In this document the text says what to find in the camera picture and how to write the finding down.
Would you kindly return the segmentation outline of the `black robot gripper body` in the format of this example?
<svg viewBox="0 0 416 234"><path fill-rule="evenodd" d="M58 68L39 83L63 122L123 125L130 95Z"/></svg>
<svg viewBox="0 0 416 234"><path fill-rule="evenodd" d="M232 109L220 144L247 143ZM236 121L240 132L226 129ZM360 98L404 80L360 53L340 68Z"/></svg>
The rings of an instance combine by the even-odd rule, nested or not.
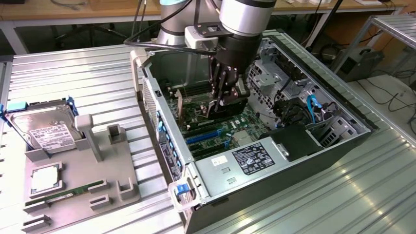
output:
<svg viewBox="0 0 416 234"><path fill-rule="evenodd" d="M255 60L260 42L262 35L254 37L240 35L220 37L216 55L210 58L210 65L214 62L220 62L228 67L228 78L243 78L247 82L247 69Z"/></svg>

